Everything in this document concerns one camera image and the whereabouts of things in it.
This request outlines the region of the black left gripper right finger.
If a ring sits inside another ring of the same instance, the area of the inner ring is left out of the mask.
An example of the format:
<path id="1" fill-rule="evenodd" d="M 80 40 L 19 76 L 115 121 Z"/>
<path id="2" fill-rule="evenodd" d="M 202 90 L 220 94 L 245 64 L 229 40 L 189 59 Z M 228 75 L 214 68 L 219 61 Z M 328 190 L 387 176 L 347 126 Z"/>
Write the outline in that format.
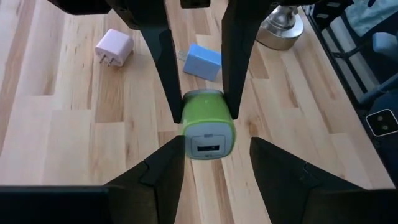
<path id="1" fill-rule="evenodd" d="M 361 188 L 260 137 L 251 138 L 250 158 L 272 224 L 301 224 L 310 192 L 314 189 Z"/>

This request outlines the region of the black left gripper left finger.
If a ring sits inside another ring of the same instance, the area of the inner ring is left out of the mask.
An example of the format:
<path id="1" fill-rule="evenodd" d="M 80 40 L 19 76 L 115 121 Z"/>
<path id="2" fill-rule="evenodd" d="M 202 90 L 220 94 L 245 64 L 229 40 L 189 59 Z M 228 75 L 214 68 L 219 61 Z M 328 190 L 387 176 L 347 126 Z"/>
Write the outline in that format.
<path id="1" fill-rule="evenodd" d="M 185 139 L 175 136 L 107 183 L 113 224 L 174 224 L 180 199 Z"/>

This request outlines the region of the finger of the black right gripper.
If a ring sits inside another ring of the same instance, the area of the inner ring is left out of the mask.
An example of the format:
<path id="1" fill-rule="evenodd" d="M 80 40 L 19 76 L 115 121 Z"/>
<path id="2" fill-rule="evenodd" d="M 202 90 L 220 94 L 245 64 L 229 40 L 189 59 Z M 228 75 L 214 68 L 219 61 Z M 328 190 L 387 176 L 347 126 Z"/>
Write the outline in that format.
<path id="1" fill-rule="evenodd" d="M 280 0 L 229 0 L 222 18 L 221 54 L 224 98 L 233 119 L 239 108 L 252 47 L 263 20 Z"/>
<path id="2" fill-rule="evenodd" d="M 131 29 L 140 30 L 155 63 L 173 121 L 182 119 L 182 93 L 165 0 L 107 0 Z"/>

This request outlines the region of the blue multi-port wall charger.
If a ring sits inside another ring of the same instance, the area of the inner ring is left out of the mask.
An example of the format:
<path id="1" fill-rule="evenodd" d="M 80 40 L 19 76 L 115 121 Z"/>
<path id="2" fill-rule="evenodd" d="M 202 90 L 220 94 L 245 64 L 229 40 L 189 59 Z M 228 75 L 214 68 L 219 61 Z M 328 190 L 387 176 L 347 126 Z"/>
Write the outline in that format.
<path id="1" fill-rule="evenodd" d="M 221 70 L 221 54 L 198 44 L 179 51 L 178 59 L 184 62 L 183 72 L 205 80 L 216 80 Z"/>

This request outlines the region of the pink wall charger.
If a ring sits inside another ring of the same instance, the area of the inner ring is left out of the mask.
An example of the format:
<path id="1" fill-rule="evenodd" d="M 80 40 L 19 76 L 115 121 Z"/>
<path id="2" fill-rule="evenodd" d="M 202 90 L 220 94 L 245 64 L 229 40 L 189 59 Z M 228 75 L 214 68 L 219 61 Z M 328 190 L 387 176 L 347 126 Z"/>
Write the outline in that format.
<path id="1" fill-rule="evenodd" d="M 132 53 L 134 41 L 131 36 L 118 30 L 109 29 L 95 47 L 99 63 L 122 67 Z"/>

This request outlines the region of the green white wall charger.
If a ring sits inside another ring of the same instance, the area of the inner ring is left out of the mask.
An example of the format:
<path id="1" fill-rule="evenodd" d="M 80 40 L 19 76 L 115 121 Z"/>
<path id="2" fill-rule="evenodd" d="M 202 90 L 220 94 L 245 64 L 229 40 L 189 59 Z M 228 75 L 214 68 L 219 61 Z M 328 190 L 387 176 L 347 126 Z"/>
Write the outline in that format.
<path id="1" fill-rule="evenodd" d="M 221 159 L 231 154 L 236 128 L 223 92 L 192 90 L 183 96 L 182 130 L 185 153 L 194 160 Z"/>

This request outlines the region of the white lamp shade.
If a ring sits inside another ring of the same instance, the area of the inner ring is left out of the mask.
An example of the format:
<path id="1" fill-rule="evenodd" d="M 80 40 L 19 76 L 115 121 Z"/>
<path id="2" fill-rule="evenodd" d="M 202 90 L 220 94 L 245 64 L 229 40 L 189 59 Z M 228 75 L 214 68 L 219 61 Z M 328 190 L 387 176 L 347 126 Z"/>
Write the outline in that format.
<path id="1" fill-rule="evenodd" d="M 256 41 L 273 50 L 288 50 L 304 32 L 297 6 L 277 6 L 261 23 Z"/>

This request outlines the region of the smartphone with two lenses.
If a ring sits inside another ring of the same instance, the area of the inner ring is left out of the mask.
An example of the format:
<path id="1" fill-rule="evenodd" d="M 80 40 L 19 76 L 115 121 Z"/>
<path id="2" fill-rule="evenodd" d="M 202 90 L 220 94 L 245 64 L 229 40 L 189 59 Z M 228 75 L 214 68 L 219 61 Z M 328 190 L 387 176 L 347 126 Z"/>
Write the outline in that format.
<path id="1" fill-rule="evenodd" d="M 390 109 L 383 109 L 367 115 L 366 122 L 376 137 L 398 133 L 398 119 Z"/>

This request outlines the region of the person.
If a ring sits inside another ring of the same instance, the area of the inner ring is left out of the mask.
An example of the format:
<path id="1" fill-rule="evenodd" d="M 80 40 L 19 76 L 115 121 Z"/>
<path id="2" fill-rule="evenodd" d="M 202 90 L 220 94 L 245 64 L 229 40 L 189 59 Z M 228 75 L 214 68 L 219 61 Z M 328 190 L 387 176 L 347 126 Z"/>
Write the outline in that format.
<path id="1" fill-rule="evenodd" d="M 374 52 L 398 62 L 398 0 L 353 0 L 345 15 L 359 37 L 371 39 Z"/>

